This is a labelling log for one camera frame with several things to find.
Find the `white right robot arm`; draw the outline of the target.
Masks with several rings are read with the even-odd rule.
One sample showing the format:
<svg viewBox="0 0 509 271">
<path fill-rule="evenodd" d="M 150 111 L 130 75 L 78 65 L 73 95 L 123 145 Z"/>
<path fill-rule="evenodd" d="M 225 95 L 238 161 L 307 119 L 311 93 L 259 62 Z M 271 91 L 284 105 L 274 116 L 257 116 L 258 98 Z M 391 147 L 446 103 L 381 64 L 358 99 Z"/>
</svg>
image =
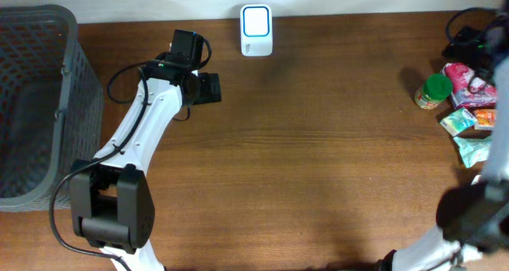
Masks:
<svg viewBox="0 0 509 271">
<path fill-rule="evenodd" d="M 374 268 L 385 271 L 462 270 L 464 263 L 508 248 L 508 2 L 481 33 L 488 62 L 481 75 L 496 86 L 497 119 L 484 168 L 471 184 L 449 189 L 436 226 L 413 245 L 392 250 Z"/>
</svg>

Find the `green lid jar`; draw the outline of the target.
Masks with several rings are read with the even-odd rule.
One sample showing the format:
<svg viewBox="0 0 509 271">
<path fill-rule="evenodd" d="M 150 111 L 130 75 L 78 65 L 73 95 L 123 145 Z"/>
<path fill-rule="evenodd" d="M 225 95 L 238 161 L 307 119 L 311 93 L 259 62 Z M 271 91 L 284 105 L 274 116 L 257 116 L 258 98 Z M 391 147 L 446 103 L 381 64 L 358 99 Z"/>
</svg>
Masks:
<svg viewBox="0 0 509 271">
<path fill-rule="evenodd" d="M 453 91 L 453 83 L 445 75 L 433 74 L 418 88 L 414 102 L 424 110 L 437 108 Z"/>
</svg>

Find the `red purple tissue pack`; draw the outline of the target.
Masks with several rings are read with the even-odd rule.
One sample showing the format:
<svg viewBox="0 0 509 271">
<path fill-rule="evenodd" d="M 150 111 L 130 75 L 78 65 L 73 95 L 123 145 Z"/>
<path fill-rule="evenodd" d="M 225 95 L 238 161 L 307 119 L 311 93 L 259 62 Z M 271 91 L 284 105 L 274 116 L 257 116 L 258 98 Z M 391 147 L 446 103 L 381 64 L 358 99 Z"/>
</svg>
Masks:
<svg viewBox="0 0 509 271">
<path fill-rule="evenodd" d="M 441 74 L 453 84 L 449 97 L 455 109 L 495 106 L 498 99 L 495 87 L 478 77 L 467 65 L 448 63 L 441 69 Z"/>
</svg>

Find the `small green tissue packet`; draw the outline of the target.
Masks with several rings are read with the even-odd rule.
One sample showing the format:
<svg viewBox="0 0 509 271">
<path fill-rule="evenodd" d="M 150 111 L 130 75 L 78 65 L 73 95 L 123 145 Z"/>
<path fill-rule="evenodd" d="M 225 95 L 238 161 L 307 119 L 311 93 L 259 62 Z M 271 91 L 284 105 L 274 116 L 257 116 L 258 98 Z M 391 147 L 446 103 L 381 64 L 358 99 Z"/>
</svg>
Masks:
<svg viewBox="0 0 509 271">
<path fill-rule="evenodd" d="M 452 136 L 455 137 L 466 129 L 474 126 L 477 118 L 466 108 L 452 112 L 439 121 L 439 124 Z"/>
</svg>

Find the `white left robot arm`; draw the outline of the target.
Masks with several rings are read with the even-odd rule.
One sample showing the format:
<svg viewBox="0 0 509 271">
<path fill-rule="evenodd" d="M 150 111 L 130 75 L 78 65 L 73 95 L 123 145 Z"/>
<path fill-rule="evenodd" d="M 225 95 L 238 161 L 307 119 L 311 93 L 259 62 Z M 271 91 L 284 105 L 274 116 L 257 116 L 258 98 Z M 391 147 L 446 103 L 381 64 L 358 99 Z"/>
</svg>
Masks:
<svg viewBox="0 0 509 271">
<path fill-rule="evenodd" d="M 72 228 L 87 255 L 118 270 L 163 270 L 150 243 L 155 206 L 147 183 L 153 154 L 181 108 L 221 101 L 220 78 L 203 72 L 212 53 L 198 33 L 175 30 L 170 48 L 134 64 L 138 89 L 111 139 L 89 161 L 77 160 L 60 182 L 69 186 Z"/>
</svg>

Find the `mint green wipes pack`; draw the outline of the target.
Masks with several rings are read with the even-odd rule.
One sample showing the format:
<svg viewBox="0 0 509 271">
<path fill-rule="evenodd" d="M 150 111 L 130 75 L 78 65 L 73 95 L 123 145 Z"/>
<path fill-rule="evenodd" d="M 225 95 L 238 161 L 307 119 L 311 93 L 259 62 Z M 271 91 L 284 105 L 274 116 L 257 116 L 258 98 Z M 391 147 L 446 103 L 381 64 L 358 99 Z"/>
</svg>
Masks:
<svg viewBox="0 0 509 271">
<path fill-rule="evenodd" d="M 492 136 L 483 139 L 454 137 L 453 140 L 458 146 L 460 157 L 466 168 L 471 168 L 476 163 L 488 159 L 492 146 Z"/>
</svg>

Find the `orange tissue packet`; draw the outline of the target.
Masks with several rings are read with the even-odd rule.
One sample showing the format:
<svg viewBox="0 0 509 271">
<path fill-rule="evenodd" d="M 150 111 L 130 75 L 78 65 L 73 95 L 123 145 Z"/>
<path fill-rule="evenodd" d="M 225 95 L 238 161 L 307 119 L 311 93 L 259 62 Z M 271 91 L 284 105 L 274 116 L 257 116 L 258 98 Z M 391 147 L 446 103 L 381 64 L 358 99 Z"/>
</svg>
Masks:
<svg viewBox="0 0 509 271">
<path fill-rule="evenodd" d="M 496 121 L 495 109 L 479 109 L 474 111 L 476 117 L 475 130 L 493 130 Z"/>
</svg>

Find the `white cream tube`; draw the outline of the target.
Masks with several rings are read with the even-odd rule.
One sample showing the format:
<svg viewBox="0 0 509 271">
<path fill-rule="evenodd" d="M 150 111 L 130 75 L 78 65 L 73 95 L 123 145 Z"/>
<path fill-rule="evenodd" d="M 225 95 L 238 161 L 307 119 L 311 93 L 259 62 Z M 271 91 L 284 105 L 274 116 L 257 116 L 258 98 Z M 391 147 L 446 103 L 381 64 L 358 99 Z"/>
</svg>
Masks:
<svg viewBox="0 0 509 271">
<path fill-rule="evenodd" d="M 472 184 L 477 184 L 480 181 L 481 175 L 476 175 L 472 180 Z"/>
</svg>

